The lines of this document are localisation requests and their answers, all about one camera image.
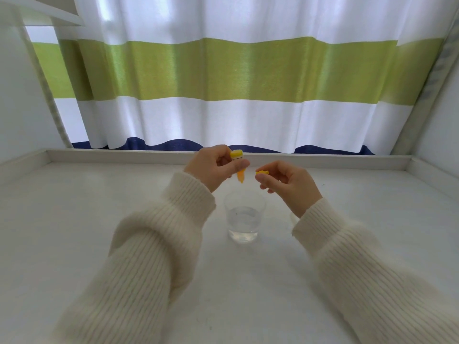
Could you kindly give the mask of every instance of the person's right arm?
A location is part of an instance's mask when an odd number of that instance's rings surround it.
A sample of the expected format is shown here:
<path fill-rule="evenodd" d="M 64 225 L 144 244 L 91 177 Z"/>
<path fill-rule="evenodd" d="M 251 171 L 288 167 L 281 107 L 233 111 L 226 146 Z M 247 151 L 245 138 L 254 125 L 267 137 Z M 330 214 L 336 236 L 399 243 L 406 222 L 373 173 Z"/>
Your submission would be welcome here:
<path fill-rule="evenodd" d="M 362 224 L 340 216 L 305 169 L 278 161 L 259 170 L 269 171 L 256 175 L 261 189 L 300 218 L 292 235 L 362 343 L 459 343 L 455 300 L 393 260 Z"/>

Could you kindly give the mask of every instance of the person's left hand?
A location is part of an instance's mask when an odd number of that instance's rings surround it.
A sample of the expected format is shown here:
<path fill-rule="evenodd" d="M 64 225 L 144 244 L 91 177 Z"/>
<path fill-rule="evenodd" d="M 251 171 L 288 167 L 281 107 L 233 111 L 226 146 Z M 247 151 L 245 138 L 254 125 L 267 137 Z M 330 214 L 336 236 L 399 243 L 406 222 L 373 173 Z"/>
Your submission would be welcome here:
<path fill-rule="evenodd" d="M 247 159 L 232 161 L 231 149 L 217 145 L 200 149 L 184 168 L 184 172 L 200 180 L 210 192 L 215 191 L 224 180 L 250 165 Z"/>

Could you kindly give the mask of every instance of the cup of water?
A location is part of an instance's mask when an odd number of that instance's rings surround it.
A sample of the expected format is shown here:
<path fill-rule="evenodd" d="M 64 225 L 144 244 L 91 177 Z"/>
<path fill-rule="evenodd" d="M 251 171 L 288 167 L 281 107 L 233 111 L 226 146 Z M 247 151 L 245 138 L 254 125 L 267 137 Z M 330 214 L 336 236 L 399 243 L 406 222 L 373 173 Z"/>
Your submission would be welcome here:
<path fill-rule="evenodd" d="M 251 243 L 258 236 L 266 201 L 256 192 L 238 190 L 224 200 L 228 234 L 236 243 Z"/>

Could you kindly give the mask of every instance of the clear liquid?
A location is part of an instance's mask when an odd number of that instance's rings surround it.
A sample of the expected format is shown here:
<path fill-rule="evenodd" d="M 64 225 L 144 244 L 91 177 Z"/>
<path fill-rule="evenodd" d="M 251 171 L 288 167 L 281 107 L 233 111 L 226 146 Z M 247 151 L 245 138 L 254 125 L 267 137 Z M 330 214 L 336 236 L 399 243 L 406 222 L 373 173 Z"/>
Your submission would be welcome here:
<path fill-rule="evenodd" d="M 236 243 L 250 243 L 258 236 L 261 213 L 248 206 L 238 206 L 228 211 L 227 221 L 231 226 L 229 236 Z"/>

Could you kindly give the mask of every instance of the white table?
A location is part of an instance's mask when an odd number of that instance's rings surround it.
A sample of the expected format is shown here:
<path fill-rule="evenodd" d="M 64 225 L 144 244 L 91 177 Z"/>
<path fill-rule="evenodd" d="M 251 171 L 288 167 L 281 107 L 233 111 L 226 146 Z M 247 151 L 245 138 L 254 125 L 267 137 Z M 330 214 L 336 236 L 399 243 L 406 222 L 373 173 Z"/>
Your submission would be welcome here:
<path fill-rule="evenodd" d="M 0 342 L 46 336 L 104 262 L 119 220 L 180 166 L 50 163 L 0 188 Z M 322 194 L 444 292 L 459 299 L 459 204 L 403 171 L 311 169 Z M 253 169 L 216 192 L 195 279 L 164 343 L 356 343 L 290 235 L 289 210 L 264 193 L 259 240 L 236 245 L 223 199 L 258 190 Z"/>

